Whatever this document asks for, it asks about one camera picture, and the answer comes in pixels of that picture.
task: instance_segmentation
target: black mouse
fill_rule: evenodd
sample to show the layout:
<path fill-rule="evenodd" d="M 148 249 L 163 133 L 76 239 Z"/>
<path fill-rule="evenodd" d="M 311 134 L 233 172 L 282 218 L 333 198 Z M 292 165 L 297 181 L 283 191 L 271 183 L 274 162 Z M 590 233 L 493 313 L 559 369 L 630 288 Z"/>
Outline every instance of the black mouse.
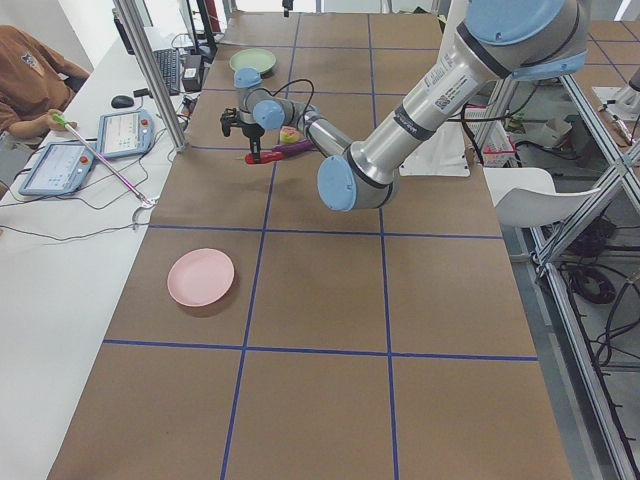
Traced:
<path fill-rule="evenodd" d="M 127 95 L 116 95 L 111 99 L 111 106 L 113 108 L 127 108 L 133 106 L 133 98 Z"/>

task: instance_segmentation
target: blue joint cap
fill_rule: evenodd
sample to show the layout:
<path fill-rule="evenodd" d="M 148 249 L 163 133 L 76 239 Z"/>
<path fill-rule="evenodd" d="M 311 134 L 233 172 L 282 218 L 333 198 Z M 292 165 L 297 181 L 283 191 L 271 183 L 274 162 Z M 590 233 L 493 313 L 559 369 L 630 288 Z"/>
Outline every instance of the blue joint cap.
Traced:
<path fill-rule="evenodd" d="M 513 45 L 540 33 L 560 13 L 565 0 L 473 0 L 465 24 L 489 45 Z"/>
<path fill-rule="evenodd" d="M 348 212 L 356 204 L 356 179 L 353 170 L 340 155 L 327 157 L 320 165 L 318 193 L 331 210 Z"/>
<path fill-rule="evenodd" d="M 262 83 L 262 77 L 253 67 L 245 67 L 233 75 L 233 85 L 236 88 L 251 88 Z"/>
<path fill-rule="evenodd" d="M 253 118 L 265 130 L 277 130 L 284 125 L 284 110 L 275 100 L 262 100 L 253 108 Z"/>
<path fill-rule="evenodd" d="M 520 68 L 512 73 L 513 79 L 518 81 L 543 80 L 577 72 L 584 66 L 587 52 L 584 51 L 572 57 L 562 58 L 533 67 Z"/>

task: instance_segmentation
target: keyboard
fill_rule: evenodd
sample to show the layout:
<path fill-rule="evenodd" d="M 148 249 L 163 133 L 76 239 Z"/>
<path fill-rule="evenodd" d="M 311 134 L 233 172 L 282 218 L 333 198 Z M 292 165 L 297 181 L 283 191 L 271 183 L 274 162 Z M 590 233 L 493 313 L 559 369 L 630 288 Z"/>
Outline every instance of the keyboard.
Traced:
<path fill-rule="evenodd" d="M 155 50 L 153 56 L 160 68 L 169 95 L 180 94 L 180 56 L 178 51 L 174 48 Z"/>

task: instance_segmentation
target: white table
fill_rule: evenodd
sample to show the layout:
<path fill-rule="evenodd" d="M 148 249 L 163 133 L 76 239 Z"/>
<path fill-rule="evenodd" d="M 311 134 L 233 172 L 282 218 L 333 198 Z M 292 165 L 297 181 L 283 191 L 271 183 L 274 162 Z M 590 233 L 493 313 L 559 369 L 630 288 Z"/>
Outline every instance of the white table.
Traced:
<path fill-rule="evenodd" d="M 145 86 L 135 57 L 118 41 L 65 117 L 78 122 L 85 138 L 96 137 L 99 116 L 113 111 L 111 98 Z M 157 113 L 148 97 L 144 108 Z M 162 120 L 155 117 L 156 132 L 162 128 Z M 46 141 L 68 139 L 65 132 L 50 134 Z M 150 177 L 139 188 L 145 195 L 161 192 L 172 149 L 165 134 L 144 158 Z M 116 166 L 131 161 L 122 159 Z M 139 165 L 124 174 L 134 183 L 145 176 Z M 88 183 L 107 175 L 106 168 L 96 165 Z M 23 179 L 12 191 L 17 192 Z M 125 187 L 112 176 L 79 196 L 101 206 L 123 192 Z M 9 194 L 0 205 L 8 203 L 15 203 Z M 99 211 L 79 201 L 51 199 L 2 207 L 0 224 L 57 237 L 83 235 L 128 225 L 138 205 L 130 193 Z M 143 213 L 140 221 L 148 216 Z M 7 229 L 0 236 L 0 478 L 47 477 L 145 231 L 129 228 L 62 243 Z"/>

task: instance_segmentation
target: chair seat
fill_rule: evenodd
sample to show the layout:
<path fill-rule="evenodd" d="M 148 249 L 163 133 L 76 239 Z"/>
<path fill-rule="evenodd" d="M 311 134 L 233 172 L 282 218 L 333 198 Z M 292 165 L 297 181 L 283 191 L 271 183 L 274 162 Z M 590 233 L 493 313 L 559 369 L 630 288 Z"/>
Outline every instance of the chair seat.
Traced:
<path fill-rule="evenodd" d="M 599 188 L 557 193 L 549 172 L 540 168 L 485 168 L 485 179 L 502 225 L 531 228 L 559 222 Z"/>

